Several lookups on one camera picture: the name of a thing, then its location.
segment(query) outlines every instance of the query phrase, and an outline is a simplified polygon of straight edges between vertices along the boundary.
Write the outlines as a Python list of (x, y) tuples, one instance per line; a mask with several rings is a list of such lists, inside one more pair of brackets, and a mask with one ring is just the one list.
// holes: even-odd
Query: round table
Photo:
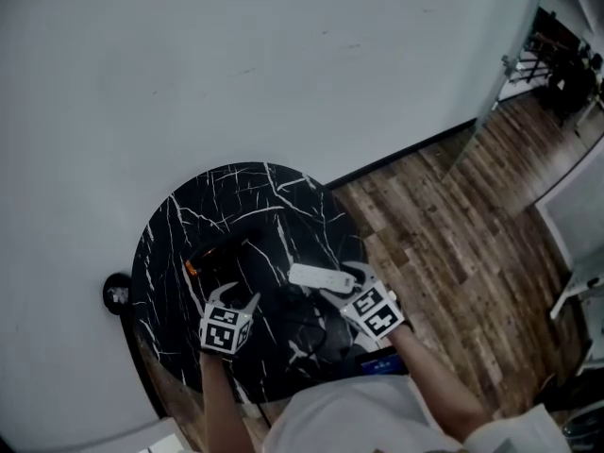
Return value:
[[(260, 233), (220, 267), (187, 273), (184, 263), (204, 242), (252, 227)], [(290, 266), (333, 269), (346, 260), (366, 261), (363, 243), (344, 206), (317, 181), (267, 163), (216, 168), (170, 194), (146, 226), (132, 267), (134, 321), (160, 363), (201, 391), (200, 312), (210, 293), (233, 281), (234, 303), (260, 293), (231, 373), (242, 399), (283, 399), (333, 379), (357, 336), (317, 291), (289, 284)]]

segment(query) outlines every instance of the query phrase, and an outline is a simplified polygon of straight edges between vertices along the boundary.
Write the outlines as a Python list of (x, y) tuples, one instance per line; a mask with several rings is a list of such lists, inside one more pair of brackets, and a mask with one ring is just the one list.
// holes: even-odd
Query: white shirt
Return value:
[(543, 406), (474, 431), (462, 445), (438, 427), (409, 377), (353, 377), (298, 393), (264, 453), (567, 453)]

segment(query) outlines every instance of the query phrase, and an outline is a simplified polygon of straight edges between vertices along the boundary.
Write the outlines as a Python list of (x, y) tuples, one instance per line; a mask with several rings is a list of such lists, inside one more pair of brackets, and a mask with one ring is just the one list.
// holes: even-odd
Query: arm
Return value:
[(254, 453), (220, 356), (200, 355), (210, 453)]
[(388, 339), (405, 362), (429, 411), (443, 431), (460, 443), (492, 421), (477, 398), (402, 325)]

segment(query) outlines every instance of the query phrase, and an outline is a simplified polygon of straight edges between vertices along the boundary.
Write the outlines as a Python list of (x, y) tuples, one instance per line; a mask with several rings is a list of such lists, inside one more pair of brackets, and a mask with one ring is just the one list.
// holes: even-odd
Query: black marble table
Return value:
[[(224, 266), (187, 274), (184, 262), (200, 244), (248, 229), (253, 238)], [(205, 301), (232, 281), (233, 304), (259, 292), (251, 337), (230, 367), (242, 399), (279, 400), (333, 379), (357, 336), (317, 291), (288, 283), (290, 265), (338, 268), (345, 260), (366, 261), (362, 241), (317, 181), (266, 163), (216, 168), (168, 196), (145, 228), (132, 267), (134, 321), (161, 364), (201, 391)]]

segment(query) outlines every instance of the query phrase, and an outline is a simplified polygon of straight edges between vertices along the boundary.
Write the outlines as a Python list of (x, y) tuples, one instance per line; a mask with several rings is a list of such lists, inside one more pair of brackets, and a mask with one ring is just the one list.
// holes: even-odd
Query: wooden floor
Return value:
[[(580, 134), (560, 129), (526, 94), (500, 105), (450, 173), (467, 134), (336, 191), (418, 337), (497, 417), (530, 408), (542, 381), (568, 377), (584, 351), (577, 308), (548, 319), (568, 272), (532, 204), (595, 143), (603, 121), (596, 109)], [(142, 349), (168, 414), (201, 451), (201, 395)], [(283, 406), (267, 409), (272, 420)], [(246, 422), (260, 446), (266, 427)]]

